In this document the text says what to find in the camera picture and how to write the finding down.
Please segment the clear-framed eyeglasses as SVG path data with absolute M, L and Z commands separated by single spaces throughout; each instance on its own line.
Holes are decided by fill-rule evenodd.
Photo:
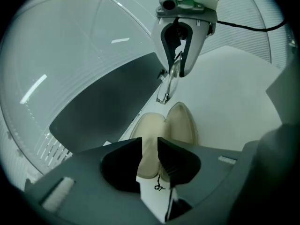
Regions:
M 175 58 L 175 63 L 169 69 L 168 75 L 158 88 L 156 102 L 162 105 L 165 105 L 175 94 L 180 78 L 180 62 L 182 61 L 182 57 L 183 52 L 180 51 Z

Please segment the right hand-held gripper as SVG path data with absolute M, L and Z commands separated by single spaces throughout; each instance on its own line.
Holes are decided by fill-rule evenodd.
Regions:
M 187 76 L 193 69 L 207 35 L 215 32 L 218 20 L 218 0 L 159 0 L 156 8 L 158 18 L 153 26 L 151 39 L 161 64 L 169 71 L 175 61 L 175 50 L 179 37 L 175 17 L 179 26 L 187 30 L 186 43 L 180 61 L 180 77 Z

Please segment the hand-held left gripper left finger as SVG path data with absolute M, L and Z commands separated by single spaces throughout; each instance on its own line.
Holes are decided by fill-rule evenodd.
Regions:
M 26 190 L 25 198 L 50 225 L 161 225 L 141 200 L 141 159 L 141 138 L 74 154 Z

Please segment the beige glasses case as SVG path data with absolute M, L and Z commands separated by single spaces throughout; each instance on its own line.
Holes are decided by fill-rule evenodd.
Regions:
M 158 158 L 158 138 L 177 140 L 198 145 L 198 131 L 188 107 L 177 102 L 164 117 L 159 113 L 144 114 L 135 125 L 131 138 L 142 138 L 142 159 L 137 176 L 152 179 L 157 175 L 164 181 L 170 181 L 166 169 Z

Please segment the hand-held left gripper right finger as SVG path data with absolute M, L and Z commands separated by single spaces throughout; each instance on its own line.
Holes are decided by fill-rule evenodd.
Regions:
M 170 183 L 165 221 L 195 207 L 225 179 L 241 152 L 157 140 L 158 158 Z

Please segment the dark grey table mat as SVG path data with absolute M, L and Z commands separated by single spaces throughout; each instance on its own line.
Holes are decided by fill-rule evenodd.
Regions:
M 106 74 L 57 115 L 51 134 L 72 153 L 118 141 L 159 87 L 162 69 L 149 53 Z

